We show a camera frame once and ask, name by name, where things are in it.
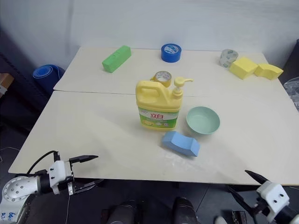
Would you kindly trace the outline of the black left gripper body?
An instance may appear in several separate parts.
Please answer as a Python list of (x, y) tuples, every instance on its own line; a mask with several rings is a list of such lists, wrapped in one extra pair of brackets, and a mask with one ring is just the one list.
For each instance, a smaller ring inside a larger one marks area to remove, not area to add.
[(69, 161), (65, 161), (64, 167), (65, 167), (66, 178), (64, 181), (61, 181), (58, 184), (58, 189), (60, 191), (66, 189), (69, 195), (74, 195), (75, 188), (74, 188), (74, 174), (72, 170), (72, 164)]

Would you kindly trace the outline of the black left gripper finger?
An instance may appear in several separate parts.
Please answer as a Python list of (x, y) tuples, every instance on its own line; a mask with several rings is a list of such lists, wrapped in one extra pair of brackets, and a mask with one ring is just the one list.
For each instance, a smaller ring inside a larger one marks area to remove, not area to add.
[(91, 190), (95, 186), (98, 186), (100, 183), (102, 183), (104, 179), (97, 179), (95, 181), (91, 181), (89, 183), (85, 183), (81, 186), (74, 186), (74, 194), (83, 193), (85, 191)]
[(77, 163), (77, 162), (83, 163), (83, 162), (90, 161), (90, 160), (93, 160), (96, 158), (98, 158), (97, 155), (82, 155), (82, 156), (70, 158), (69, 162), (70, 163)]

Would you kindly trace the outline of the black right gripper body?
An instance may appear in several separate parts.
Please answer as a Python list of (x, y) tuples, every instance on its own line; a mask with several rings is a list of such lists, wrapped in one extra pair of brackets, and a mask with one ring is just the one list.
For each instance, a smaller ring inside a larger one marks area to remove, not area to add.
[(268, 214), (269, 214), (268, 203), (261, 197), (257, 198), (257, 202), (255, 203), (254, 208), (253, 208), (254, 216), (256, 216), (259, 213), (262, 213), (265, 216), (268, 216)]

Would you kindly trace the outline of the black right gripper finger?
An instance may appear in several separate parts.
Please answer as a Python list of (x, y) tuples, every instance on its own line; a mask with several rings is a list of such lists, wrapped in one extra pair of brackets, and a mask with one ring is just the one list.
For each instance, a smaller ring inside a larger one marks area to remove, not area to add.
[(267, 178), (263, 177), (260, 174), (255, 173), (253, 171), (245, 170), (245, 172), (261, 185), (264, 184), (266, 181), (268, 181)]
[(254, 215), (253, 208), (250, 207), (243, 199), (243, 197), (236, 192), (233, 188), (228, 186), (229, 192), (232, 194), (233, 198), (251, 215)]

